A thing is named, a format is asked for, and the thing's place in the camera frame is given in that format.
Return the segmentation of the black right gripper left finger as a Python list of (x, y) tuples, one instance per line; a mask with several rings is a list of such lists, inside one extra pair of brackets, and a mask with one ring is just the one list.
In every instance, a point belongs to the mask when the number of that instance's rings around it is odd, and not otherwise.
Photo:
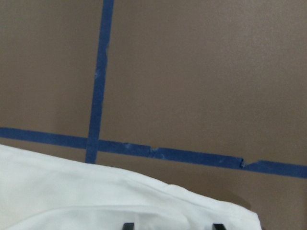
[(132, 222), (124, 223), (122, 230), (134, 230), (134, 223)]

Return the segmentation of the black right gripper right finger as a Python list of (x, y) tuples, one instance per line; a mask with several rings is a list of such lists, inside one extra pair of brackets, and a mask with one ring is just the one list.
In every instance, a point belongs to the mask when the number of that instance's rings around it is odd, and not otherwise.
[(222, 223), (213, 223), (212, 230), (225, 230), (225, 226)]

